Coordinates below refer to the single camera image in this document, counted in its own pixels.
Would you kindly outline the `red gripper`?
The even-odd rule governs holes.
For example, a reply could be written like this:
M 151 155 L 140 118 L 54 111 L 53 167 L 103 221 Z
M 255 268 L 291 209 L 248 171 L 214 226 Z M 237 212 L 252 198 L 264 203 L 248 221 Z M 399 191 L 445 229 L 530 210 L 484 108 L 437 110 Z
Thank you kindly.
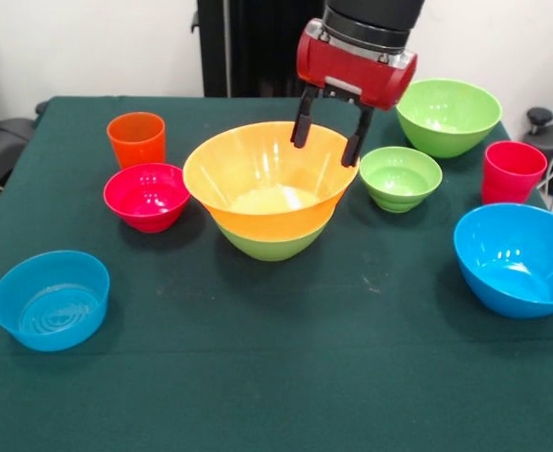
M 303 90 L 290 142 L 298 149 L 305 146 L 312 125 L 311 107 L 319 88 L 341 89 L 364 104 L 341 158 L 343 167 L 355 167 L 373 107 L 388 110 L 396 105 L 410 85 L 416 66 L 417 54 L 409 50 L 390 55 L 357 47 L 330 34 L 320 19 L 310 20 L 298 44 L 297 73 L 316 87 Z

